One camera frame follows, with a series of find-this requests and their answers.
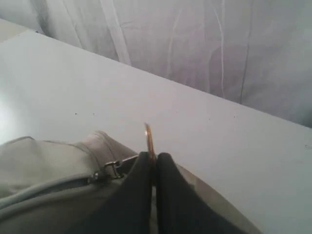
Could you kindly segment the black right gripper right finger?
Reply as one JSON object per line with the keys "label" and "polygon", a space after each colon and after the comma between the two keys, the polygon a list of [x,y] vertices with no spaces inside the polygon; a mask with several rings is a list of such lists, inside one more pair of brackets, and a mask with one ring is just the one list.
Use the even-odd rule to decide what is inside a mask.
{"label": "black right gripper right finger", "polygon": [[216,191],[192,187],[171,155],[156,161],[156,204],[160,234],[258,234],[260,230]]}

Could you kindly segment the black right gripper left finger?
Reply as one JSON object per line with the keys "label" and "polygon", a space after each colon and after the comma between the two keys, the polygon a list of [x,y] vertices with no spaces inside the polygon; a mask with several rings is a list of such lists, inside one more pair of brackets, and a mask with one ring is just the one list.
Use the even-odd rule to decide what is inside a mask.
{"label": "black right gripper left finger", "polygon": [[152,163],[147,152],[137,157],[129,175],[109,199],[80,224],[81,234],[150,232]]}

